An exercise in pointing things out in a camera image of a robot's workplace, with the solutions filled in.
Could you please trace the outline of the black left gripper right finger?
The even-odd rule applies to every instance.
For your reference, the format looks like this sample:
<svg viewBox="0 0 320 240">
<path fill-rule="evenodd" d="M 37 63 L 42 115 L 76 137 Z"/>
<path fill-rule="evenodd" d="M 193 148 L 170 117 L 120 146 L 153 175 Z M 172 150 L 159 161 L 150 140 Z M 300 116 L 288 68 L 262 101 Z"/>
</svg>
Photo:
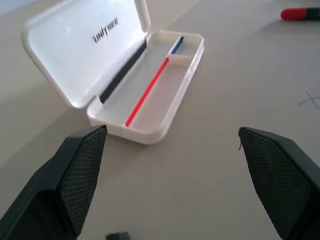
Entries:
<svg viewBox="0 0 320 240">
<path fill-rule="evenodd" d="M 269 219 L 283 240 L 320 238 L 320 168 L 291 139 L 241 127 L 248 170 Z"/>
</svg>

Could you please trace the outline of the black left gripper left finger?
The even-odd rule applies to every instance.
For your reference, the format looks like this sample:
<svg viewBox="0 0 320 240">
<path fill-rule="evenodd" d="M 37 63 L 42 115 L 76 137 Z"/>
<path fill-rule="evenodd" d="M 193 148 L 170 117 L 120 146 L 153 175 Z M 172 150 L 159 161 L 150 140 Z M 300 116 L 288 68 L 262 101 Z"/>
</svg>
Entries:
<svg viewBox="0 0 320 240">
<path fill-rule="evenodd" d="M 68 136 L 0 220 L 2 240 L 76 240 L 96 190 L 108 130 Z"/>
</svg>

